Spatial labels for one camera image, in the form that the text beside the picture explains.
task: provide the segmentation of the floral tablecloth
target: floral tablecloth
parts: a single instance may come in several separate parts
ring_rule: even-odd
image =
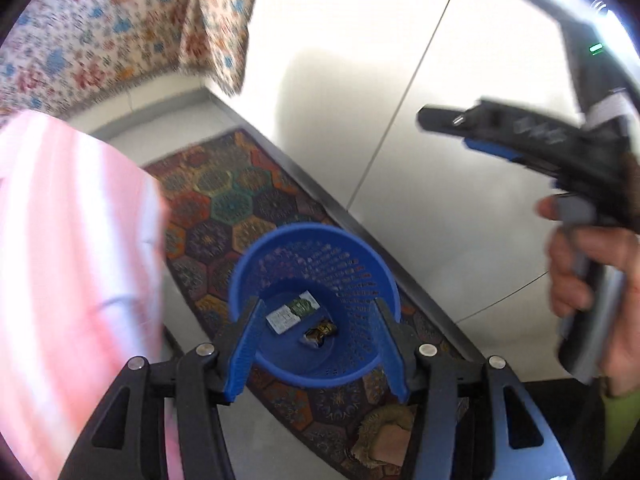
[[[239,92],[254,0],[32,0],[0,47],[0,124],[68,117],[168,71]]]

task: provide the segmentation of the pink towel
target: pink towel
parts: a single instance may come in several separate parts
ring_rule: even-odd
[[[155,179],[63,121],[0,132],[0,433],[33,480],[58,478],[130,357],[159,360],[167,215]],[[174,438],[167,455],[180,478]]]

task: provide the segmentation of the patterned rug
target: patterned rug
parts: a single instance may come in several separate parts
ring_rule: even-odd
[[[146,170],[170,201],[167,264],[187,304],[213,338],[229,322],[226,300],[231,273],[252,243],[292,222],[334,224],[324,208],[301,190],[244,130],[192,146]],[[402,322],[423,342],[458,353],[401,292]],[[396,479],[396,466],[369,470],[345,456],[362,418],[397,402],[380,368],[346,386],[300,389],[254,366],[251,392],[316,455],[352,480]]]
[[[0,48],[0,126],[66,118],[168,71],[239,92],[254,0],[32,0]]]

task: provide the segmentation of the perforated basket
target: perforated basket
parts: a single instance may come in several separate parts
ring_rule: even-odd
[[[258,296],[271,312],[306,290],[320,309],[281,335],[265,320],[257,362],[277,378],[307,388],[339,386],[371,371],[380,358],[369,331],[370,303],[383,298],[399,321],[398,289],[382,258],[342,229],[300,223],[260,238],[234,270],[229,311],[238,319],[248,299]],[[337,335],[321,348],[301,343],[322,318],[338,326]]]

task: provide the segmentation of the hexagon pattern rug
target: hexagon pattern rug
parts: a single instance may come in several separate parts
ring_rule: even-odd
[[[228,284],[240,256],[263,234],[292,222],[334,224],[244,130],[235,129],[151,164],[171,207],[167,265],[187,304],[212,337],[229,322]],[[402,293],[402,322],[424,342],[457,352]],[[339,388],[297,388],[254,366],[247,386],[291,433],[353,480],[395,479],[396,466],[366,469],[344,453],[362,418],[397,402],[383,371]]]

